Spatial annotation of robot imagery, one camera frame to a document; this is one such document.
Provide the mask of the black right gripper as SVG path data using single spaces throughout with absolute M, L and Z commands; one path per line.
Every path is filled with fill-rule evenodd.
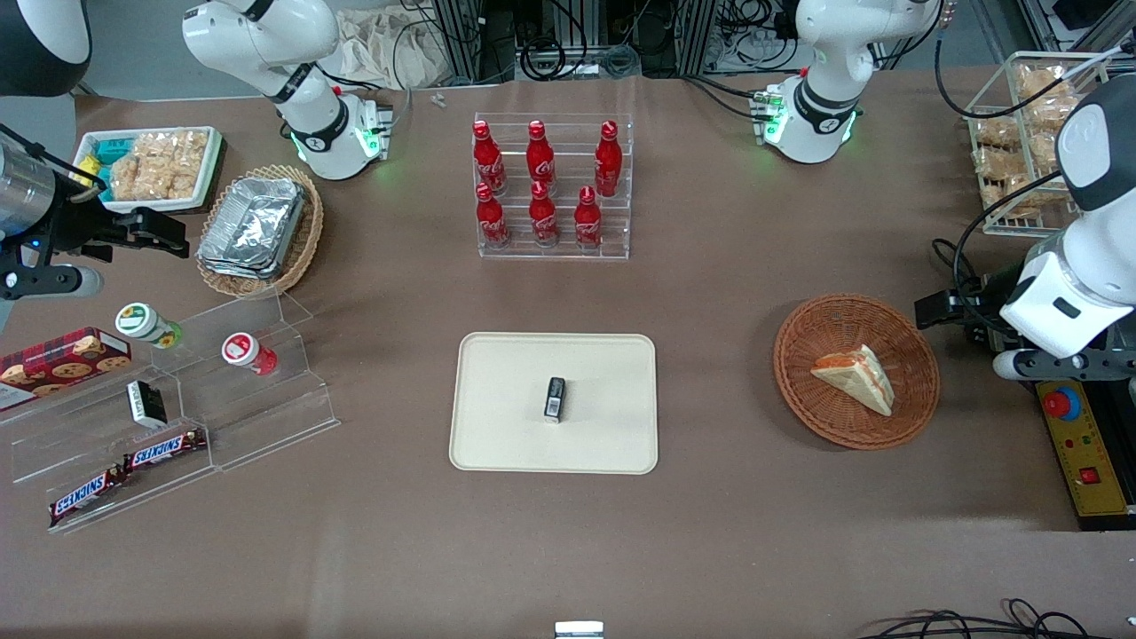
M 134 209 L 130 219 L 102 205 L 64 205 L 53 214 L 53 254 L 81 255 L 97 247 L 94 258 L 109 263 L 112 247 L 152 249 L 187 259 L 185 225 L 153 209 Z

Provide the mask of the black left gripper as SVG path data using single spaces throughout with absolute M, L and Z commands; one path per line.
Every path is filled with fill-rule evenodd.
M 962 324 L 970 343 L 985 345 L 989 351 L 1010 351 L 1014 347 L 1014 327 L 1010 327 L 999 312 L 1012 290 L 1013 272 L 963 275 L 958 292 L 938 291 L 914 302 L 916 327 L 924 331 Z

